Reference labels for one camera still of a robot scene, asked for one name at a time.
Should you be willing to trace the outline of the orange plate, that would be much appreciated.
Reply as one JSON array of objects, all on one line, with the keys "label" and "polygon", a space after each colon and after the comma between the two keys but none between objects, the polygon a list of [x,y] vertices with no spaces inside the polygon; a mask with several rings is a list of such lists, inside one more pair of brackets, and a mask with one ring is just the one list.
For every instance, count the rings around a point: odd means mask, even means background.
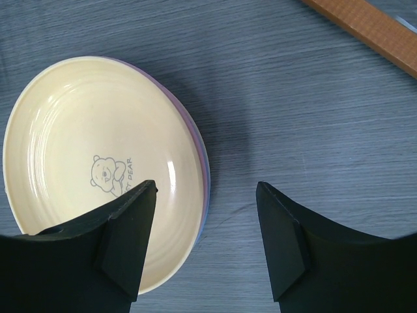
[{"label": "orange plate", "polygon": [[203,174],[185,122],[147,77],[106,57],[60,61],[25,86],[5,130],[3,177],[30,235],[153,180],[142,294],[181,268],[199,233]]}]

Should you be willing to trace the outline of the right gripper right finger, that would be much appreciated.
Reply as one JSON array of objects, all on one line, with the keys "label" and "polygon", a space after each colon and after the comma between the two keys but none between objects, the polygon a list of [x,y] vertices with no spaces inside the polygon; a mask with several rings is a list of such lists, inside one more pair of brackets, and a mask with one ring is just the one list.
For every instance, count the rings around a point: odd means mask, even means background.
[{"label": "right gripper right finger", "polygon": [[415,312],[416,235],[338,224],[266,182],[256,189],[266,264],[282,312]]}]

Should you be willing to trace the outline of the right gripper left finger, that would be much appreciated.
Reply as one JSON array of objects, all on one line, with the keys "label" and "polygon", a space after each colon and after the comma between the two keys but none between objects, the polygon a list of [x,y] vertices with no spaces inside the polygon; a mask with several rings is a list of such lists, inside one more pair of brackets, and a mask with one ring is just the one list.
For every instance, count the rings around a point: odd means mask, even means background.
[{"label": "right gripper left finger", "polygon": [[137,300],[156,183],[36,235],[1,237],[2,312],[129,312]]}]

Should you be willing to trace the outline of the pink plate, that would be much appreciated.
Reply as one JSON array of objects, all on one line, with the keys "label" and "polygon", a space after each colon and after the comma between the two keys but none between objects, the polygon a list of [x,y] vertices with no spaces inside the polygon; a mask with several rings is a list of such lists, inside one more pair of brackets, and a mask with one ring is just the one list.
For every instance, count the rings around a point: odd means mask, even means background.
[{"label": "pink plate", "polygon": [[198,144],[198,137],[201,136],[201,133],[195,123],[195,121],[192,119],[192,116],[189,114],[188,110],[184,107],[182,102],[171,92],[169,91],[165,86],[163,86],[160,82],[158,82],[155,78],[153,78],[151,75],[147,74],[145,71],[141,70],[140,68],[135,67],[134,65],[131,65],[130,63],[127,63],[125,61],[112,58],[112,57],[106,57],[106,59],[111,59],[113,61],[120,62],[128,67],[133,68],[134,70],[138,71],[145,77],[147,77],[153,84],[155,84],[164,94],[165,96],[172,102],[174,107],[177,109],[177,111],[180,113],[183,121],[185,122],[191,136],[194,142],[194,145],[196,147],[197,153],[199,155],[199,148],[196,146]]}]

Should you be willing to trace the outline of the blue plate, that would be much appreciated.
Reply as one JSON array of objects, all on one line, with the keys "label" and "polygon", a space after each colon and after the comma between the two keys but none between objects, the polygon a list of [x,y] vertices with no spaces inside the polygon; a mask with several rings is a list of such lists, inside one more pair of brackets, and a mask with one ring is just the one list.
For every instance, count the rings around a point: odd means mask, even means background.
[{"label": "blue plate", "polygon": [[205,143],[201,136],[198,137],[198,144],[196,146],[199,148],[198,152],[199,152],[200,163],[201,163],[201,168],[203,172],[204,203],[203,203],[203,213],[202,213],[201,222],[199,226],[199,233],[195,240],[195,243],[194,243],[195,245],[197,244],[201,234],[203,233],[203,229],[205,227],[205,223],[207,220],[207,215],[209,212],[208,209],[209,209],[209,204],[210,204],[210,188],[211,188],[209,158],[207,154],[207,149],[205,147]]}]

